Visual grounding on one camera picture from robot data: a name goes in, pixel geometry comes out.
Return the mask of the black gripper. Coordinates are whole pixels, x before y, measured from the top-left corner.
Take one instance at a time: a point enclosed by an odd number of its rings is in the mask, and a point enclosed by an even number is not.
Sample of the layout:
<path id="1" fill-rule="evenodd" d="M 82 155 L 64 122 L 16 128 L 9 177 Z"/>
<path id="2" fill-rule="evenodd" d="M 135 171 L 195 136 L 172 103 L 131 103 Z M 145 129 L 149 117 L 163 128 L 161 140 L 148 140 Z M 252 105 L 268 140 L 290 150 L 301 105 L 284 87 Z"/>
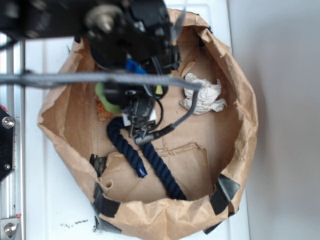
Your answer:
<path id="1" fill-rule="evenodd" d="M 149 132 L 158 126 L 153 113 L 155 102 L 160 99 L 160 85 L 111 81 L 104 83 L 103 92 L 111 104 L 120 107 L 131 138 L 147 139 Z"/>

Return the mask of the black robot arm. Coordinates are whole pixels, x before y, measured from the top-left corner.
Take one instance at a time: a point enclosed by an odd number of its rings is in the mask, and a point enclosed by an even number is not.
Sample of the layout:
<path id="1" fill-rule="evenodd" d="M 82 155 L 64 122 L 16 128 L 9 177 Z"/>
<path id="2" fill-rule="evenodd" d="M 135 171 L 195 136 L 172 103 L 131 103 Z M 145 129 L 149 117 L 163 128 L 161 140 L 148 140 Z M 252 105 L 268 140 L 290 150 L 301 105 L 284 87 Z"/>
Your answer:
<path id="1" fill-rule="evenodd" d="M 154 104 L 168 90 L 168 75 L 181 62 L 178 37 L 185 12 L 172 22 L 162 0 L 3 0 L 1 50 L 19 41 L 74 37 L 87 42 L 95 63 L 105 70 L 96 94 L 108 112 L 124 113 L 139 144 L 158 139 L 176 124 L 158 129 Z"/>

